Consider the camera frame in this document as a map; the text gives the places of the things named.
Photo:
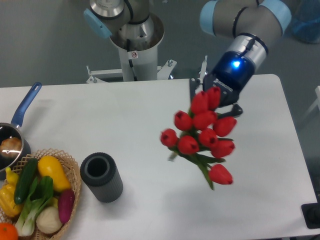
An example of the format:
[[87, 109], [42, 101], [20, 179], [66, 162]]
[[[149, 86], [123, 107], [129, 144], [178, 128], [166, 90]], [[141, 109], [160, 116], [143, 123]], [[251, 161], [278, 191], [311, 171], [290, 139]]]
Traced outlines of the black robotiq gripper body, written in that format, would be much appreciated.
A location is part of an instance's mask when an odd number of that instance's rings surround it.
[[250, 33], [238, 35], [203, 79], [203, 90], [219, 87], [220, 107], [236, 103], [240, 93], [268, 54], [268, 47]]

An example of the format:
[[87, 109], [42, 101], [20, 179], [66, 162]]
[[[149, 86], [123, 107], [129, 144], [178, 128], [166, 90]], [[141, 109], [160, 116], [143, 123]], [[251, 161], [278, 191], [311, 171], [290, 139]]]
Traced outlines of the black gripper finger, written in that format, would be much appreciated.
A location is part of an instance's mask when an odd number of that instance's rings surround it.
[[190, 78], [189, 79], [190, 101], [192, 101], [195, 95], [201, 91], [203, 91], [203, 78]]
[[230, 111], [225, 112], [225, 113], [219, 113], [217, 115], [217, 117], [219, 119], [223, 119], [223, 118], [226, 118], [226, 117], [238, 118], [242, 114], [243, 114], [243, 109], [237, 103], [234, 103], [232, 105], [232, 108], [231, 108]]

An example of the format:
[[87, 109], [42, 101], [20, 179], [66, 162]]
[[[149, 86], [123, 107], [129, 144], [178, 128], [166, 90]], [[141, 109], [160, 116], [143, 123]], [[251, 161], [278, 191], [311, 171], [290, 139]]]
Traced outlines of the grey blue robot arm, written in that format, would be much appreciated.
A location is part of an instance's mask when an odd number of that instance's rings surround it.
[[[162, 21], [147, 0], [92, 0], [83, 13], [89, 27], [117, 47], [126, 82], [163, 80], [158, 69], [158, 45], [164, 37]], [[201, 9], [200, 28], [213, 36], [233, 38], [211, 71], [192, 79], [190, 95], [219, 87], [220, 107], [231, 106], [225, 117], [238, 117], [241, 91], [256, 73], [291, 22], [291, 11], [280, 0], [212, 0]]]

